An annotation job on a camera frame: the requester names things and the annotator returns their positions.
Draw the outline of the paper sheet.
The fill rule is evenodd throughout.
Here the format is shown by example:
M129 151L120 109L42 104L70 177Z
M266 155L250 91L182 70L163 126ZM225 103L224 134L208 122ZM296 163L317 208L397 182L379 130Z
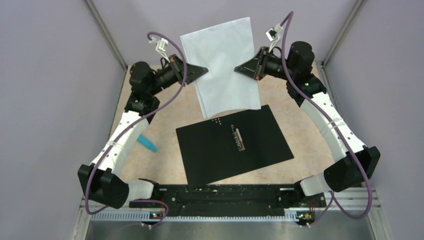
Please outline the paper sheet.
M180 36L188 63L205 67L208 73L194 81L204 118L225 111L258 110L258 83L235 67L254 56L249 17L244 17Z

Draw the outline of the grey black folder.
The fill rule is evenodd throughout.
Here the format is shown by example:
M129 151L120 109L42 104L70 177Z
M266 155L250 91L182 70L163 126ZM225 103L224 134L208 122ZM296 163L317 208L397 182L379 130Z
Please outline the grey black folder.
M231 125L239 129L244 151L238 151ZM176 136L192 189L294 158L269 105L179 127Z

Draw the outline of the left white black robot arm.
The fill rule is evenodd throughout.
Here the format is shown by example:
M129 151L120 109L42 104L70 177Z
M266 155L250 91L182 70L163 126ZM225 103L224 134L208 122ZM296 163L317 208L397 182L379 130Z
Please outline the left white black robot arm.
M142 179L126 183L121 180L123 166L139 135L149 126L155 114L165 107L156 95L175 83L181 87L189 85L208 71L204 66L185 64L175 54L157 70L145 61L129 67L131 93L118 126L92 162L82 164L77 171L85 199L114 209L138 199L149 207L160 202L161 194L155 190L155 182Z

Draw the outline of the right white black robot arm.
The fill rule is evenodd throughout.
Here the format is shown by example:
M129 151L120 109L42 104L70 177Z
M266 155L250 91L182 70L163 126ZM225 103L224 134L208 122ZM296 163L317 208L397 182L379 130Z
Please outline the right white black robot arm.
M368 147L340 116L323 83L312 73L315 59L312 46L304 41L291 44L285 60L292 82L286 89L290 97L310 117L326 141L334 163L322 173L298 181L293 200L307 206L314 195L341 192L361 183L368 183L381 153Z

